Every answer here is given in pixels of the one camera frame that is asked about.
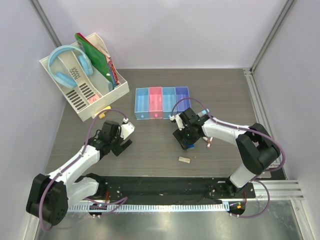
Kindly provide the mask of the blue pencil sharpener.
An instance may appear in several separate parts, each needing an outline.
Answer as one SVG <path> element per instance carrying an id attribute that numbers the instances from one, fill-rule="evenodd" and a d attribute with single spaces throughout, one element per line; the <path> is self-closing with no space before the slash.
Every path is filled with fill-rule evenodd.
<path id="1" fill-rule="evenodd" d="M 189 152 L 189 151 L 193 151 L 194 149 L 195 149 L 195 145 L 194 144 L 186 144 L 184 150 Z"/>

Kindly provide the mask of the tan eraser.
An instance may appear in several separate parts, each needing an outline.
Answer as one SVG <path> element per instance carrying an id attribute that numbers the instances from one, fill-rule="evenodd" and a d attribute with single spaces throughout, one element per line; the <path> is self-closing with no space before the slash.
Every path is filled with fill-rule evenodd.
<path id="1" fill-rule="evenodd" d="M 181 156 L 178 158 L 178 160 L 180 162 L 188 163 L 188 164 L 191 162 L 191 160 L 189 158 L 185 158 L 185 157 L 181 157 Z"/>

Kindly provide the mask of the clear pen blue cap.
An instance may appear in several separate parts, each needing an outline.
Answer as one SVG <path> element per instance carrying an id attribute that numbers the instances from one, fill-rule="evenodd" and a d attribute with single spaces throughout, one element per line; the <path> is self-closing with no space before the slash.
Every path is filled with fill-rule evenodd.
<path id="1" fill-rule="evenodd" d="M 202 110 L 201 112 L 199 112 L 197 115 L 199 116 L 199 117 L 202 117 L 202 116 L 204 116 L 204 115 L 206 115 L 207 113 L 209 113 L 210 111 L 208 110 L 208 109 L 204 109 L 204 110 Z"/>

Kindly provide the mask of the yellow highlighter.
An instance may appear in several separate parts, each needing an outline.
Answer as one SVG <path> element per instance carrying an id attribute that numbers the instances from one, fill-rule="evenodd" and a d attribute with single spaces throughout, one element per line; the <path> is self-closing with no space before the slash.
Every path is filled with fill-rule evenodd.
<path id="1" fill-rule="evenodd" d="M 96 113 L 94 116 L 93 116 L 93 118 L 95 118 L 96 116 L 98 116 L 98 118 L 99 119 L 103 119 L 105 116 L 106 116 L 106 111 L 107 110 L 110 110 L 111 109 L 111 107 L 110 106 L 107 106 L 107 107 L 105 107 L 105 108 L 103 108 L 101 111 L 103 111 L 103 113 Z"/>

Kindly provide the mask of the light blue bin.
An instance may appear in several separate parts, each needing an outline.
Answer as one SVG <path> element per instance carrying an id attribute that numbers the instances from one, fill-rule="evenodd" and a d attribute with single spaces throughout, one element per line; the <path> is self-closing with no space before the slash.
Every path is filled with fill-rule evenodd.
<path id="1" fill-rule="evenodd" d="M 172 113 L 172 109 L 176 104 L 176 88 L 175 87 L 163 87 L 162 88 L 162 109 L 163 119 L 169 119 Z"/>
<path id="2" fill-rule="evenodd" d="M 135 90 L 134 114 L 137 120 L 149 120 L 149 88 L 137 88 Z"/>

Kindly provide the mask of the pink bin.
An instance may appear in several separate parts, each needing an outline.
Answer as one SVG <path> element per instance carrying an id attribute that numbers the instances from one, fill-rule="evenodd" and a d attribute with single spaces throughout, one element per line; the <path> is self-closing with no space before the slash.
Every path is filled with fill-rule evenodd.
<path id="1" fill-rule="evenodd" d="M 151 119 L 163 118 L 162 87 L 149 88 L 149 117 Z"/>

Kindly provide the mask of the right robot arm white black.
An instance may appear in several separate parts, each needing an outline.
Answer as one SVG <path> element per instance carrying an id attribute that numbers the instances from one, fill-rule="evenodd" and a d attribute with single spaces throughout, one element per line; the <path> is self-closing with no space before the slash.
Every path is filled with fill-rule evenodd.
<path id="1" fill-rule="evenodd" d="M 169 117 L 177 124 L 173 132 L 183 150 L 204 137 L 219 139 L 237 147 L 242 163 L 226 181 L 226 193 L 233 198 L 244 186 L 263 173 L 280 155 L 280 148 L 259 123 L 243 126 L 220 121 L 206 114 L 197 114 L 190 107 Z"/>

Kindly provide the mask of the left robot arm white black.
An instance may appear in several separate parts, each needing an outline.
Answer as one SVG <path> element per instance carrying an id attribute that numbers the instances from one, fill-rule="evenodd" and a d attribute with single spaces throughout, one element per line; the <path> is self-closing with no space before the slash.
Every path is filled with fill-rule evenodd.
<path id="1" fill-rule="evenodd" d="M 107 192 L 106 180 L 95 173 L 83 173 L 109 153 L 119 156 L 132 144 L 129 136 L 134 130 L 135 126 L 127 119 L 122 124 L 105 121 L 65 164 L 33 179 L 26 212 L 56 226 L 78 202 L 87 197 L 102 199 Z"/>

